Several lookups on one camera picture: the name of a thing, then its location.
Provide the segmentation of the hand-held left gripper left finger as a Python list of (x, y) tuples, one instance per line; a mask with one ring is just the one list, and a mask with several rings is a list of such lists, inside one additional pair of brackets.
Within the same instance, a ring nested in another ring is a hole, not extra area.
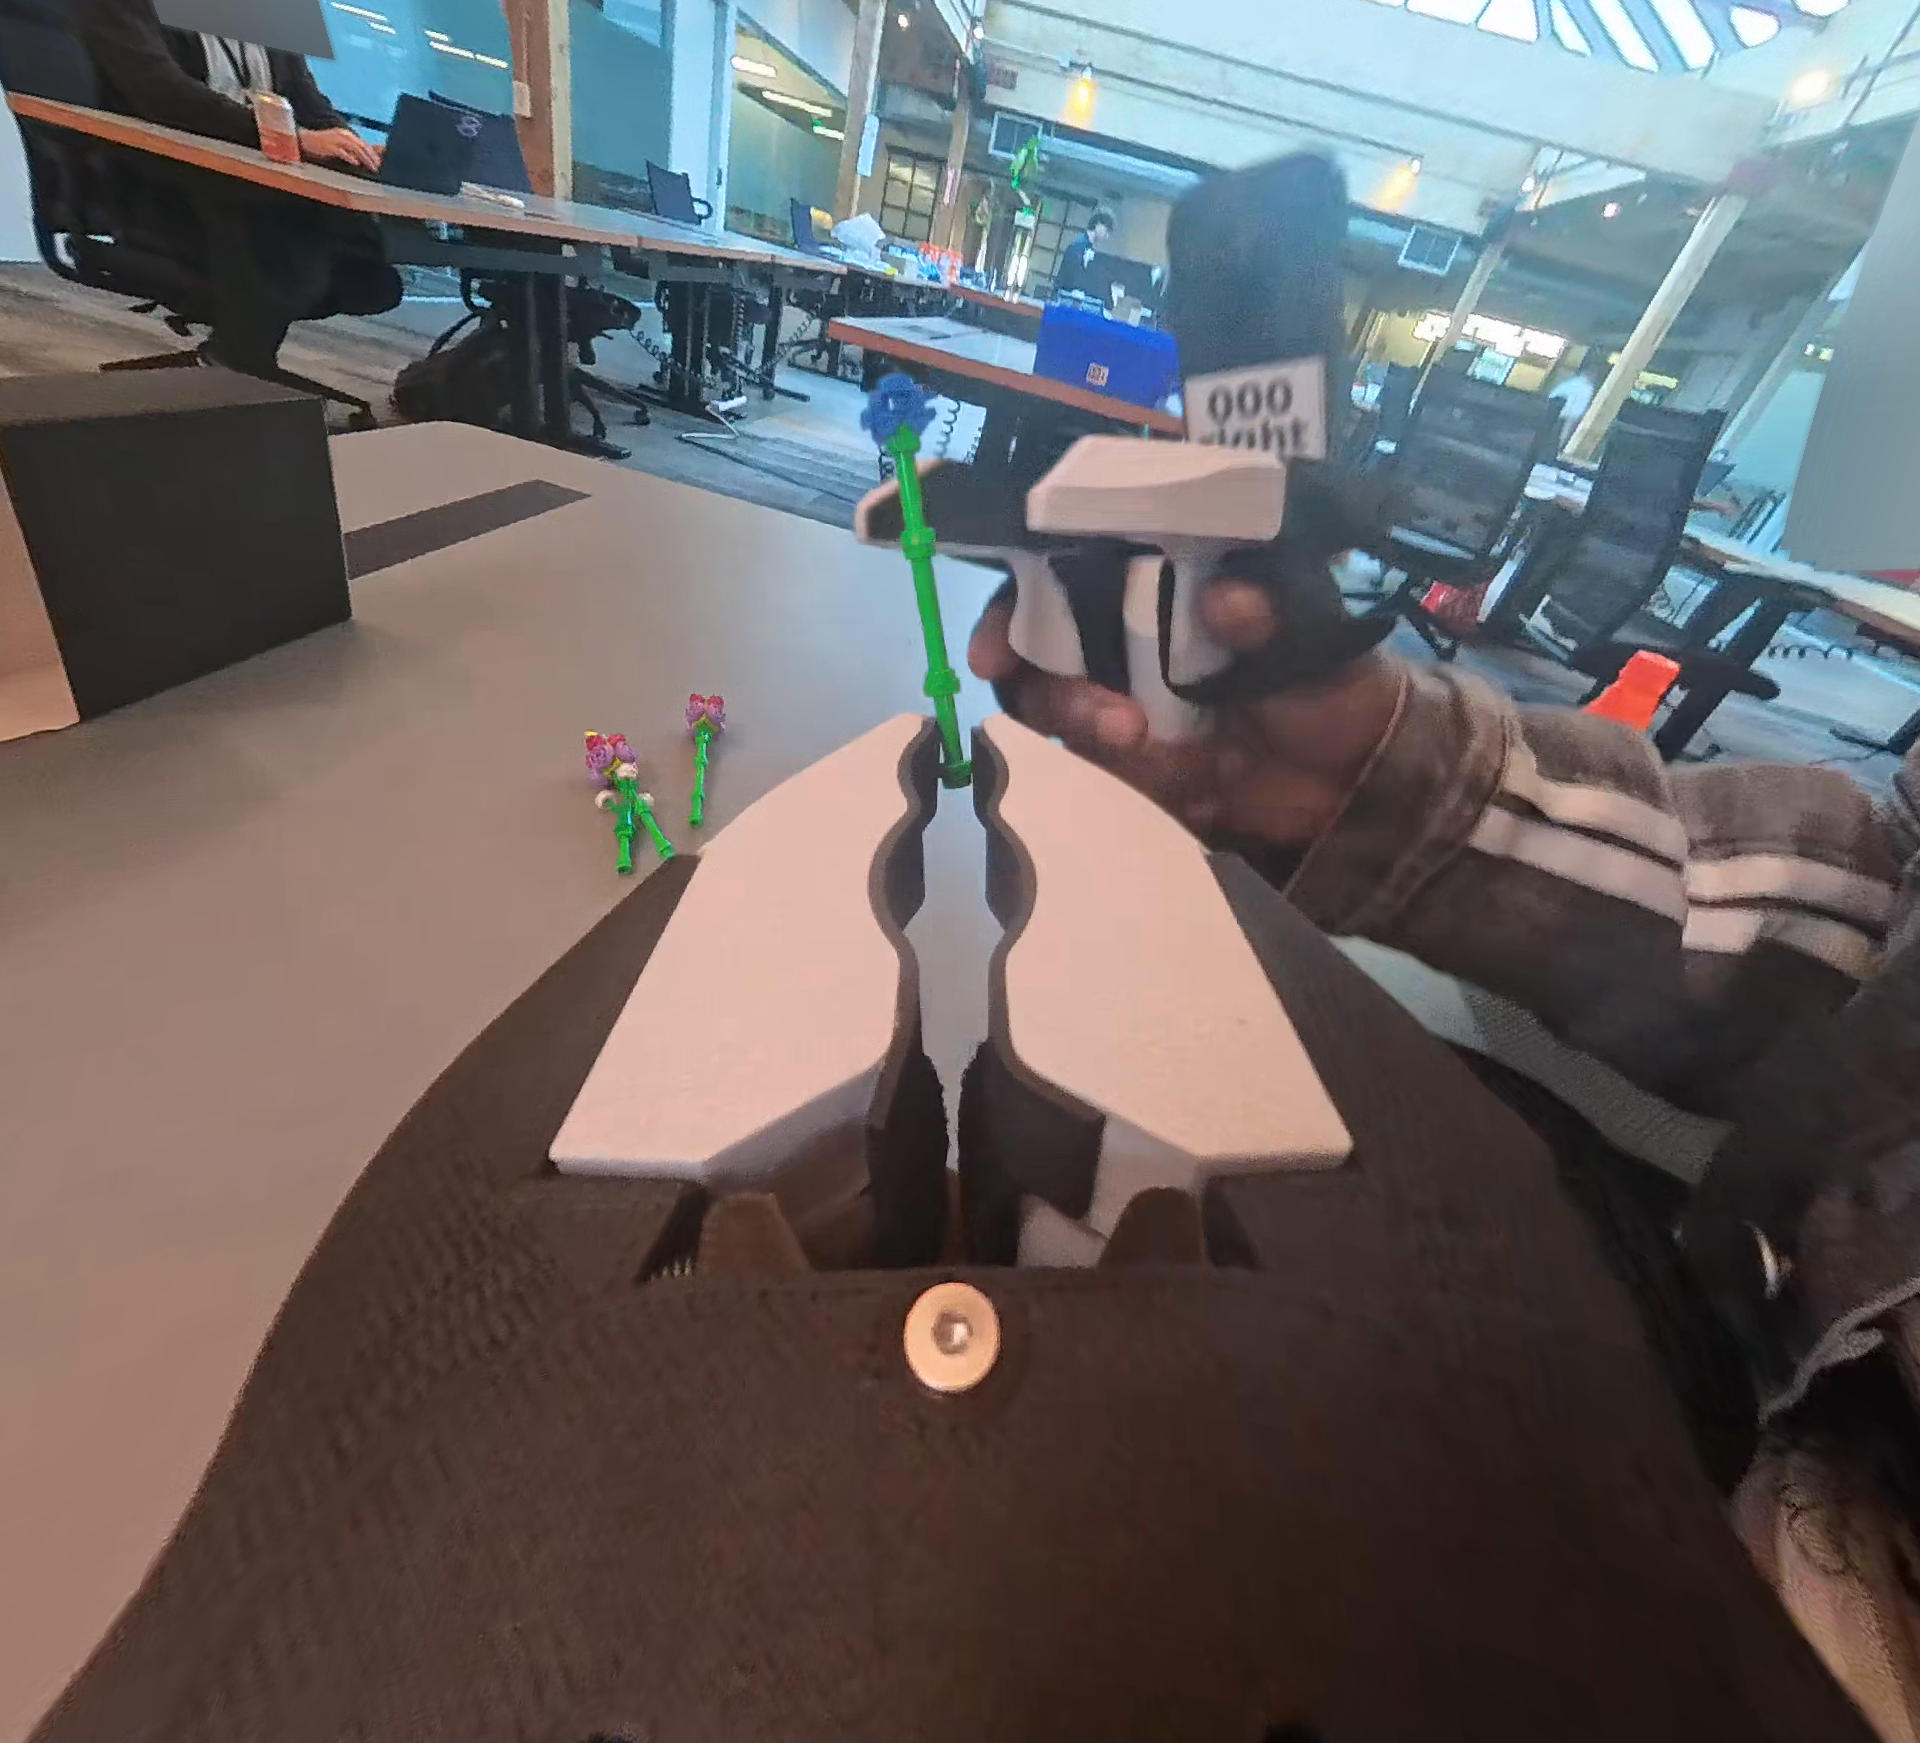
[(829, 1266), (948, 1234), (948, 1108), (906, 928), (941, 738), (899, 714), (704, 844), (550, 1144), (568, 1178), (769, 1194)]

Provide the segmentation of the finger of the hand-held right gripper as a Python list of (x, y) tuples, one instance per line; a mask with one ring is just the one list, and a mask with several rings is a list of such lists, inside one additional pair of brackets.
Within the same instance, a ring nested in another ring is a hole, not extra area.
[[(915, 476), (935, 554), (1006, 570), (1046, 568), (1046, 548), (1027, 524), (1029, 478), (1009, 468), (952, 460), (917, 460)], [(862, 546), (895, 550), (904, 530), (906, 510), (893, 470), (853, 508), (852, 534)]]
[(1026, 528), (1168, 556), (1263, 546), (1283, 528), (1285, 462), (1211, 444), (1079, 438), (1023, 496)]

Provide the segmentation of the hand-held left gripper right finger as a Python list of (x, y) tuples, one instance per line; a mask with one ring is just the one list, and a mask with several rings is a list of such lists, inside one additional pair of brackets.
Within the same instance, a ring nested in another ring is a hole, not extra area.
[(971, 784), (1002, 936), (960, 1100), (969, 1258), (1085, 1268), (1146, 1192), (1343, 1166), (1256, 936), (1270, 888), (1009, 716), (974, 732)]

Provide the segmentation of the blue toy brick flower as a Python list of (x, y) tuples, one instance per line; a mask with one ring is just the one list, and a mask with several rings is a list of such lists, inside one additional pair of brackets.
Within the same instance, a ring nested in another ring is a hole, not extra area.
[(871, 436), (875, 454), (889, 466), (889, 482), (899, 510), (897, 548), (912, 586), (924, 646), (924, 698), (940, 740), (940, 782), (957, 792), (971, 782), (971, 764), (961, 748), (955, 710), (957, 674), (948, 654), (948, 632), (931, 560), (937, 534), (927, 520), (921, 490), (921, 438), (933, 422), (931, 398), (904, 374), (883, 376), (867, 394), (860, 426)]

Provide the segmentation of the person's right forearm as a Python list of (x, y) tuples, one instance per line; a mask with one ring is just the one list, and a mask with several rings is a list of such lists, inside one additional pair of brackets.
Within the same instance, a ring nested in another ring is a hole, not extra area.
[(1285, 882), (1674, 1102), (1803, 1032), (1915, 1056), (1915, 770), (1665, 766), (1649, 740), (1411, 670)]

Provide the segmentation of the person's right hand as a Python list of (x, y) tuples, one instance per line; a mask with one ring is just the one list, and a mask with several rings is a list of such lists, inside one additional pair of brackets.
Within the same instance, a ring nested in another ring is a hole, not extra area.
[(1244, 852), (1304, 854), (1354, 794), (1402, 708), (1410, 672), (1371, 652), (1314, 684), (1222, 708), (1196, 740), (1156, 738), (1140, 702), (1046, 674), (1012, 648), (1009, 592), (971, 628), (971, 674), (1026, 728), (1068, 748), (1191, 836)]

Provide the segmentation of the blue plastic bin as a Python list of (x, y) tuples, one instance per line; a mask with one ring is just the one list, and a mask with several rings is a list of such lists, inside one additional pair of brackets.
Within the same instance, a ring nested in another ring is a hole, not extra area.
[(1147, 412), (1161, 412), (1181, 392), (1179, 350), (1159, 326), (1069, 300), (1043, 306), (1029, 374)]

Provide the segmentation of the purple blossom toy flower stem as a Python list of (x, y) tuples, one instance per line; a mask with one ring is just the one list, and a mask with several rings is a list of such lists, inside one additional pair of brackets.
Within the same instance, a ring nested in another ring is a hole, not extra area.
[(593, 806), (611, 816), (615, 874), (631, 876), (639, 834), (635, 752), (622, 734), (587, 730), (583, 760)]

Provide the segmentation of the black mesh office chair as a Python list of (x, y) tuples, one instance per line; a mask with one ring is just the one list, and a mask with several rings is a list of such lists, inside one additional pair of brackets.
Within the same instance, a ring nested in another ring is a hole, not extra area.
[(1678, 698), (1651, 734), (1670, 762), (1691, 748), (1724, 700), (1779, 694), (1757, 662), (1795, 612), (1788, 588), (1724, 576), (1690, 626), (1648, 614), (1680, 556), (1719, 424), (1718, 412), (1621, 408), (1562, 546), (1552, 552), (1548, 536), (1540, 538), (1535, 556), (1548, 556), (1548, 576), (1518, 614), (1523, 648), (1582, 674), (1592, 698), (1636, 652), (1674, 662)]
[(1486, 588), (1507, 562), (1533, 470), (1562, 452), (1554, 394), (1433, 368), (1413, 392), (1383, 472), (1377, 550), (1393, 578), (1383, 608), (1442, 662), (1475, 632)]

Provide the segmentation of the long wooden office table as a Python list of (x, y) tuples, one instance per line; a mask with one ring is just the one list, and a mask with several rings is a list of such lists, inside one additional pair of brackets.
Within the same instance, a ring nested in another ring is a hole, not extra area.
[(276, 198), (369, 220), (381, 256), (402, 268), (471, 272), (503, 284), (508, 308), (508, 432), (565, 446), (569, 426), (569, 338), (565, 290), (637, 282), (716, 286), (733, 270), (790, 290), (833, 282), (831, 262), (727, 230), (530, 196), (520, 208), (467, 196), (433, 196), (320, 166), (277, 164), (256, 150), (162, 125), (5, 95), (30, 138), (83, 138), (132, 154), (165, 174), (184, 174), (189, 196), (233, 208), (241, 198)]

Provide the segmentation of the orange cone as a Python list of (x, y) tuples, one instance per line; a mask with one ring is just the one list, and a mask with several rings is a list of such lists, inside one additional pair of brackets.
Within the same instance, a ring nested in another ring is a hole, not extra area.
[(1594, 696), (1584, 700), (1580, 710), (1636, 734), (1648, 734), (1682, 674), (1682, 664), (1674, 656), (1632, 652), (1615, 674), (1595, 682)]

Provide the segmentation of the dark bag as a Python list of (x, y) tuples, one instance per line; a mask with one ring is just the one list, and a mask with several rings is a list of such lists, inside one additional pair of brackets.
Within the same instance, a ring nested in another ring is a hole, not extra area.
[(453, 422), (515, 432), (526, 372), (509, 318), (471, 312), (449, 326), (391, 386), (397, 422)]

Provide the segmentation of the black laptop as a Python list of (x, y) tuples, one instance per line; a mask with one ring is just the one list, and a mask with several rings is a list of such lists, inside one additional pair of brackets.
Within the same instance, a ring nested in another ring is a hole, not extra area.
[(441, 198), (467, 188), (515, 200), (531, 196), (515, 119), (440, 97), (395, 101), (375, 180)]

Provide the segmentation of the black cardboard box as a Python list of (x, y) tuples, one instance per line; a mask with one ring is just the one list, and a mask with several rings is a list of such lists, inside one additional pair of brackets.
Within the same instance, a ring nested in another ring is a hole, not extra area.
[(221, 368), (4, 382), (4, 744), (352, 616), (318, 400)]

